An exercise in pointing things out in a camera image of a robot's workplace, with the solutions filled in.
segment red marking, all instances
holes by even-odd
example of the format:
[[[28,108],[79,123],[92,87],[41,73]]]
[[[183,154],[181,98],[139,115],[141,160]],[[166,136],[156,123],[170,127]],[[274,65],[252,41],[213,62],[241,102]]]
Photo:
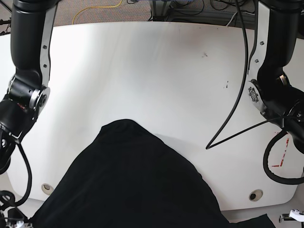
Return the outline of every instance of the red marking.
[[[19,103],[17,103],[18,104],[18,106],[20,107],[20,108],[22,108],[23,110],[25,109],[25,107],[23,106],[23,105],[21,105],[21,104],[19,104]]]
[[[286,155],[288,143],[289,143],[289,138],[287,138],[287,140],[286,140],[286,148],[285,148],[285,151],[284,151],[284,154],[283,154],[283,158],[281,160],[281,164],[280,165],[273,165],[272,167],[282,167],[283,166],[283,162],[284,162],[284,158],[285,158],[285,155]]]

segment yellow cable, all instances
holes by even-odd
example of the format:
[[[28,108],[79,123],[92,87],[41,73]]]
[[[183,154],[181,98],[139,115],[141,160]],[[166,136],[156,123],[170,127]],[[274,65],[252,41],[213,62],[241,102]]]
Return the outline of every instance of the yellow cable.
[[[122,4],[123,0],[121,0],[117,5],[115,6],[90,6],[90,7],[87,7],[87,8],[84,8],[82,10],[80,10],[73,18],[73,22],[72,22],[72,25],[74,25],[74,21],[75,21],[75,18],[78,16],[79,13],[85,11],[86,9],[94,9],[94,8],[115,8],[115,7],[118,7]]]

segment table surface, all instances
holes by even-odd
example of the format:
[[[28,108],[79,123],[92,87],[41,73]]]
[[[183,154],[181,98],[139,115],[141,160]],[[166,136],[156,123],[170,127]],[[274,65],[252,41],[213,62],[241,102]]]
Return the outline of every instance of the table surface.
[[[247,31],[250,47],[254,31]],[[0,37],[0,94],[15,68],[10,36]],[[285,68],[293,85],[301,77],[304,42],[298,40]],[[56,187],[75,157],[101,127],[133,119],[191,161],[210,185],[221,210],[254,208],[289,201],[296,186],[270,180],[262,159],[280,129],[264,124],[208,151],[205,147],[222,125],[237,97],[244,68],[241,29],[169,22],[117,22],[54,28],[51,42],[51,96],[23,140],[32,172],[30,198],[45,200],[44,183]],[[244,91],[239,106],[219,136],[224,139],[264,120]],[[280,164],[286,136],[269,164]],[[304,156],[289,141],[283,177],[300,177]],[[24,161],[16,149],[8,169],[14,190],[27,184]],[[252,191],[263,197],[251,202]]]

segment black cloth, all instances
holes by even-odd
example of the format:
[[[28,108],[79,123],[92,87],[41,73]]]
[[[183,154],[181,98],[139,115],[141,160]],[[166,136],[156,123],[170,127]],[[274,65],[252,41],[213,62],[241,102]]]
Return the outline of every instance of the black cloth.
[[[132,120],[102,127],[30,221],[35,228],[274,228],[267,216],[229,224],[195,167]]]

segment black cable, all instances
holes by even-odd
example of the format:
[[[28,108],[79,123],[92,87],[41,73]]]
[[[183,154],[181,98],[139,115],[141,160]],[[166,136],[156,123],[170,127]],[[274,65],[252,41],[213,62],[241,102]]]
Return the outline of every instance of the black cable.
[[[287,185],[298,185],[304,183],[304,177],[301,178],[284,178],[279,177],[275,175],[273,172],[270,171],[268,167],[268,157],[271,151],[271,148],[274,146],[274,144],[282,139],[287,134],[286,130],[283,129],[279,134],[277,134],[267,145],[264,157],[263,157],[263,168],[266,173],[266,175],[272,179],[275,182],[281,183],[281,184],[287,184]]]
[[[205,2],[204,2],[204,0],[202,0],[202,2],[203,2],[203,8],[201,9],[201,11],[200,12],[198,12],[198,13],[195,13],[195,14],[187,14],[187,13],[182,13],[182,12],[180,12],[180,11],[178,11],[178,10],[176,10],[175,8],[171,8],[172,10],[174,10],[174,11],[176,11],[176,12],[178,12],[178,13],[181,13],[181,14],[183,14],[183,15],[187,15],[187,16],[195,16],[195,15],[199,15],[204,9],[205,9]]]
[[[151,21],[152,20],[152,17],[153,17],[152,10],[150,10],[150,12],[151,12],[151,16],[150,16],[150,18],[147,21]]]
[[[238,21],[238,13],[237,13],[237,16],[235,17],[235,22],[234,22],[234,27],[237,25],[237,21]]]
[[[216,7],[214,7],[212,1],[217,1],[217,2],[225,3],[225,4],[226,4],[226,7],[225,7],[224,9],[217,9]],[[248,2],[248,0],[242,0],[242,1],[239,1],[238,3],[239,3],[239,6],[241,7],[241,6],[245,5],[247,2]],[[213,9],[215,9],[215,10],[225,10],[228,6],[236,7],[236,5],[233,4],[232,2],[230,2],[230,0],[229,0],[229,2],[224,1],[224,0],[210,0],[210,4],[211,4],[211,7],[212,7]],[[253,11],[253,12],[249,12],[249,11],[247,11],[247,10],[241,10],[241,11],[242,11],[242,12],[247,12],[247,13],[255,13],[255,11]]]
[[[8,11],[11,13],[11,7],[9,7],[3,0],[0,0],[0,4]]]
[[[224,1],[224,0],[214,0],[214,1],[218,1],[218,2],[222,2],[222,3],[225,3],[227,5],[230,5],[230,6],[234,6],[236,7],[236,4],[233,3],[233,2],[230,2],[230,1]],[[248,0],[241,0],[241,1],[238,1],[238,5],[241,7],[243,6],[244,4],[246,4],[248,2]]]
[[[246,30],[245,30],[245,24],[243,21],[243,16],[241,13],[241,9],[238,5],[238,0],[235,0],[236,6],[237,6],[237,14],[240,17],[240,21],[241,21],[241,26],[242,26],[242,31],[243,31],[243,37],[244,37],[244,44],[245,44],[245,66],[244,66],[244,73],[243,73],[243,80],[242,80],[242,84],[241,84],[241,88],[239,90],[239,93],[237,95],[237,100],[231,110],[231,112],[229,113],[227,119],[224,121],[223,125],[219,128],[218,132],[216,132],[216,134],[213,136],[213,138],[211,139],[211,141],[208,143],[208,145],[206,146],[206,150],[208,150],[211,147],[211,144],[214,142],[214,140],[218,137],[218,135],[221,133],[221,131],[224,129],[224,127],[226,126],[226,124],[228,123],[228,121],[231,119],[233,113],[235,112],[237,105],[241,99],[244,87],[245,87],[245,82],[246,82],[246,76],[247,76],[247,68],[248,68],[248,40],[247,40],[247,34],[246,34]]]
[[[0,32],[0,36],[4,36],[4,35],[7,35],[7,34],[10,34],[10,32],[4,32],[4,31]]]
[[[181,3],[177,2],[177,1],[174,1],[174,3],[175,3],[176,5],[178,5],[178,6],[180,6],[180,7],[184,7],[184,6],[190,5],[190,4],[192,3],[192,1],[188,1],[186,4],[181,4]]]
[[[0,191],[0,201],[3,204],[8,204],[9,207],[15,207],[15,196],[13,193],[11,193],[10,191],[6,191],[6,190],[2,190]],[[4,205],[0,206],[0,210],[5,210],[6,208],[4,208]]]
[[[218,10],[218,11],[225,10],[225,9],[227,9],[227,8],[229,7],[229,5],[226,4],[225,7],[221,8],[221,9],[218,9],[218,8],[216,8],[216,7],[213,5],[213,0],[210,0],[210,5],[211,5],[211,7],[212,7],[213,9]]]
[[[296,119],[296,120],[300,120],[299,118],[294,117],[294,116],[280,116],[280,117],[276,117],[276,118],[273,118],[273,119],[270,119],[270,120],[265,120],[265,121],[260,122],[260,123],[258,123],[256,125],[253,125],[253,126],[251,126],[249,128],[246,128],[245,130],[242,130],[242,131],[240,131],[240,132],[238,132],[238,133],[236,133],[236,134],[234,134],[234,135],[232,135],[232,136],[230,136],[230,137],[228,137],[226,139],[223,139],[222,141],[219,141],[219,142],[211,145],[209,147],[209,149],[212,148],[212,147],[215,147],[217,145],[220,145],[220,144],[222,144],[222,143],[224,143],[224,142],[226,142],[226,141],[228,141],[228,140],[230,140],[230,139],[232,139],[234,137],[237,137],[238,135],[240,135],[242,133],[245,133],[245,132],[247,132],[247,131],[249,131],[251,129],[254,129],[254,128],[258,127],[258,126],[261,126],[261,125],[266,124],[266,123],[271,122],[271,121],[280,120],[280,119]]]
[[[8,32],[9,27],[10,27],[10,24],[8,24],[8,26],[6,27],[6,30],[4,32]]]
[[[23,150],[21,144],[18,143],[17,146],[18,146],[18,148],[19,148],[19,151],[20,151],[20,153],[21,153],[21,155],[22,155],[22,158],[23,158],[23,160],[24,160],[25,166],[27,167],[27,171],[28,171],[28,185],[27,185],[27,190],[26,190],[24,196],[22,197],[22,199],[15,203],[15,206],[16,206],[16,207],[19,207],[20,205],[24,204],[25,201],[29,198],[29,194],[30,194],[30,191],[31,191],[31,188],[32,188],[32,171],[31,171],[31,169],[30,169],[30,165],[29,165],[28,158],[27,158],[27,156],[25,155],[24,150]]]
[[[130,2],[127,0],[127,3],[130,4],[130,5],[132,5],[132,4],[135,4],[136,2],[131,2],[131,3],[130,3]]]
[[[10,207],[12,208],[15,208],[16,211],[19,212],[19,214],[22,216],[22,221],[25,220],[25,217],[23,215],[23,213],[16,207],[16,205],[14,203],[12,203],[8,198],[7,198],[7,195],[3,193],[4,191],[0,191],[0,195],[2,196],[3,199],[5,199],[5,201],[9,204]],[[20,221],[19,218],[7,218],[7,217],[2,217],[0,218],[0,220],[3,220],[3,219],[9,219],[9,220],[13,220],[13,221]]]

